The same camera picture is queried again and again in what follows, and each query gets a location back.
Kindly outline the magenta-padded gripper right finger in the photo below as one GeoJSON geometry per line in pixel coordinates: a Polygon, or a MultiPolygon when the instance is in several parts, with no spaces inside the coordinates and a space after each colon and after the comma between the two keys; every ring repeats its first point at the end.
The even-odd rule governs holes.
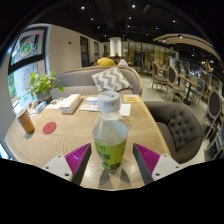
{"type": "Polygon", "coordinates": [[[145,185],[182,169],[168,154],[159,155],[136,143],[133,144],[133,154],[145,185]]]}

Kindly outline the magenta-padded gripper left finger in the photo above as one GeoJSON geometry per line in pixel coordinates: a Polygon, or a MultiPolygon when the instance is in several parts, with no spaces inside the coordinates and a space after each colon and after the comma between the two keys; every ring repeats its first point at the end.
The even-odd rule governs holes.
{"type": "Polygon", "coordinates": [[[80,185],[91,153],[91,144],[88,143],[67,155],[56,155],[42,169],[80,185]]]}

